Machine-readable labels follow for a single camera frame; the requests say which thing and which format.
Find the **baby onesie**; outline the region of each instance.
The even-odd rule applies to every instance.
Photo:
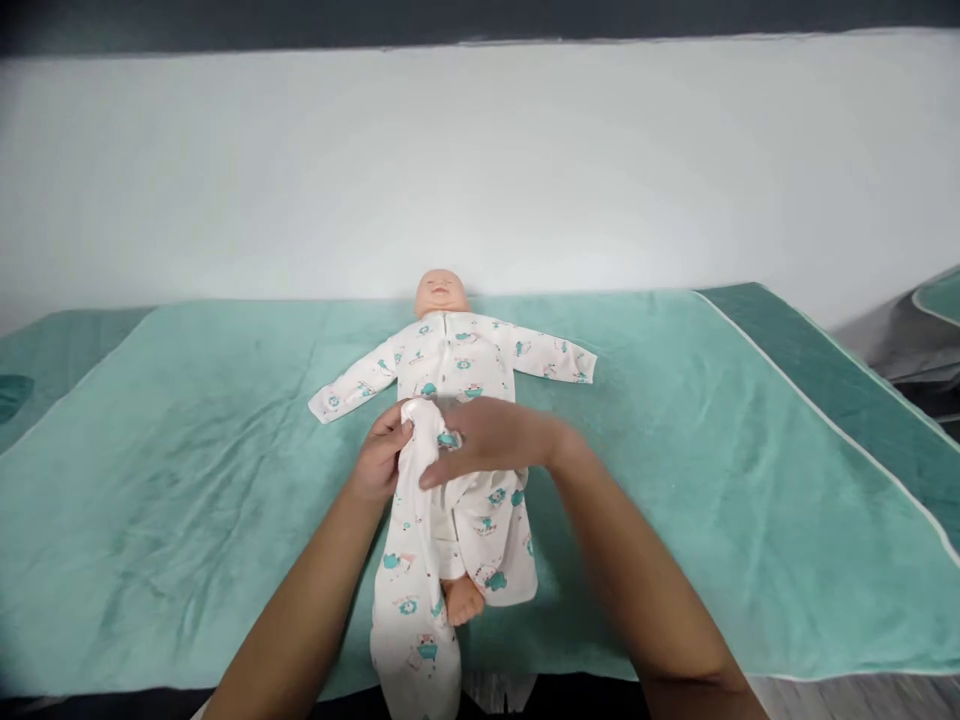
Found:
[[[526,513],[527,471],[472,473],[422,491],[420,476],[459,439],[431,401],[495,397],[513,402],[513,372],[593,381],[596,356],[573,343],[467,312],[433,312],[388,339],[310,400],[322,423],[398,381],[401,415],[414,423],[400,452],[384,555],[374,585],[371,655],[394,720],[452,720],[460,653],[440,579],[469,574],[491,606],[536,593]]]

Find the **teal towel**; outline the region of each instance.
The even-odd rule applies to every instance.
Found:
[[[518,375],[518,401],[586,434],[745,671],[960,670],[960,570],[940,528],[703,297],[502,298],[476,311],[599,355],[596,384]],[[327,426],[307,400],[409,315],[382,302],[148,315],[0,456],[9,689],[215,685],[396,393]],[[470,623],[465,669],[631,677],[540,470],[528,504],[538,595]],[[374,572],[326,697],[376,683]]]
[[[0,425],[13,420],[33,392],[33,379],[25,375],[0,375]]]

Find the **doll head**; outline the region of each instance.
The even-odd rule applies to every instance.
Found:
[[[470,312],[467,292],[454,273],[449,270],[430,270],[417,286],[417,301],[413,311],[418,318],[437,310]]]

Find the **bed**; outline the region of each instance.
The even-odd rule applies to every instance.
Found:
[[[518,400],[580,425],[745,671],[960,671],[960,448],[801,313],[757,284],[478,311],[598,353],[586,397],[523,378]],[[0,340],[0,374],[34,381],[0,426],[6,692],[212,687],[392,395],[330,428],[306,399],[407,312],[190,303]],[[472,624],[465,669],[631,677],[555,494],[531,485],[541,593]],[[324,697],[376,683],[372,577]]]

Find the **cartoon print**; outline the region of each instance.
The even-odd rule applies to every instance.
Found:
[[[499,585],[500,584],[499,580],[493,579],[497,575],[500,575],[501,577],[503,577],[503,573],[497,570],[495,566],[481,565],[480,567],[477,568],[477,571],[473,574],[473,581],[480,587],[484,587],[484,588],[490,587],[491,581],[493,581],[494,584]]]
[[[437,435],[437,444],[456,450],[460,447],[460,438],[455,433],[441,433]]]
[[[417,672],[423,667],[424,662],[430,663],[430,669],[437,666],[437,639],[432,633],[423,633],[417,635],[417,644],[410,648],[410,655],[407,657],[407,665]]]
[[[401,553],[399,555],[395,555],[394,553],[385,554],[383,556],[383,567],[391,571],[390,582],[410,572],[410,566],[413,565],[413,561],[416,559],[416,555],[410,555],[409,553]]]
[[[401,615],[413,615],[417,611],[417,596],[408,595],[393,601]]]
[[[496,532],[497,526],[493,524],[493,518],[486,517],[480,518],[479,527],[475,527],[473,529],[477,531],[477,535],[480,537],[486,537],[487,535]]]
[[[491,592],[496,592],[497,590],[503,590],[507,586],[507,578],[504,577],[502,572],[495,572],[490,576],[490,579],[483,583],[485,588],[489,588]]]
[[[477,383],[470,383],[466,389],[457,394],[457,400],[460,402],[470,402],[475,397],[483,395],[483,387]]]

